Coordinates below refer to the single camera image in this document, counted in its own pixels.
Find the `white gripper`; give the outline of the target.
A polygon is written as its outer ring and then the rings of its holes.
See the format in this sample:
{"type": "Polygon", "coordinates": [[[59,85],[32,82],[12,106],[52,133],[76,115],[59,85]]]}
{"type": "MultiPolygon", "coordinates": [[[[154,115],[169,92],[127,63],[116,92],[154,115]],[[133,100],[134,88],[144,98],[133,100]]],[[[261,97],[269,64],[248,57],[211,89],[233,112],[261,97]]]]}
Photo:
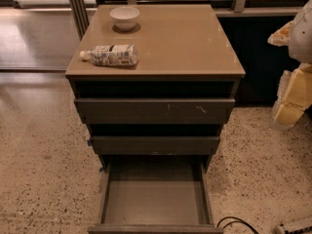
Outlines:
{"type": "MultiPolygon", "coordinates": [[[[312,63],[312,0],[272,33],[267,42],[282,47],[289,45],[290,57],[312,63]]],[[[292,127],[312,105],[312,65],[301,65],[294,71],[285,70],[280,78],[277,100],[273,106],[273,121],[282,127],[292,127]]]]}

